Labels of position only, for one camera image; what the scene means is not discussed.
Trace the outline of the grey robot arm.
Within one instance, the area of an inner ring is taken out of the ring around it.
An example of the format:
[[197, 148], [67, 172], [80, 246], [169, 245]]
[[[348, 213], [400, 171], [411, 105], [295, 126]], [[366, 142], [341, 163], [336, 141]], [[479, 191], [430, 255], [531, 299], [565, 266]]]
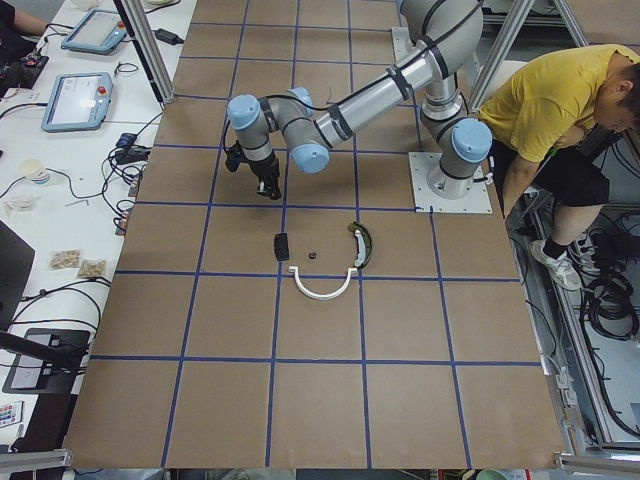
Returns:
[[442, 150], [427, 175], [428, 186], [442, 198], [464, 197], [492, 145], [490, 129], [465, 113], [454, 79], [480, 39], [481, 7], [479, 1], [399, 2], [410, 40], [405, 56], [327, 107], [314, 106], [302, 87], [264, 97], [234, 97], [227, 117], [237, 140], [225, 150], [227, 169], [234, 172], [248, 165], [258, 179], [258, 194], [277, 200], [280, 168], [271, 133], [282, 135], [301, 171], [318, 173], [327, 167], [334, 147], [423, 90], [421, 121]]

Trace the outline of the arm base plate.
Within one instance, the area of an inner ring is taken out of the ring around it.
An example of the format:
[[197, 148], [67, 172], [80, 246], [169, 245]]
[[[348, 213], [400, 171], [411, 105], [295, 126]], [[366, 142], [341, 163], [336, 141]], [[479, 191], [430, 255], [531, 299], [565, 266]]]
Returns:
[[408, 154], [414, 210], [417, 213], [492, 214], [488, 180], [477, 166], [474, 175], [454, 179], [441, 169], [440, 153]]
[[410, 64], [416, 58], [420, 58], [420, 48], [409, 35], [407, 27], [393, 27], [391, 38], [394, 51], [394, 65], [398, 68]]

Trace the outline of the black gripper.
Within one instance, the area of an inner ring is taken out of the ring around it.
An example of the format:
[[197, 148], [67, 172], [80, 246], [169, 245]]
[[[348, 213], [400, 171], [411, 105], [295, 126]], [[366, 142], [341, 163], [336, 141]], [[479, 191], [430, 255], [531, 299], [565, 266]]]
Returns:
[[271, 200], [281, 198], [279, 187], [279, 161], [275, 155], [269, 155], [260, 161], [250, 161], [250, 169], [258, 178], [256, 193]]

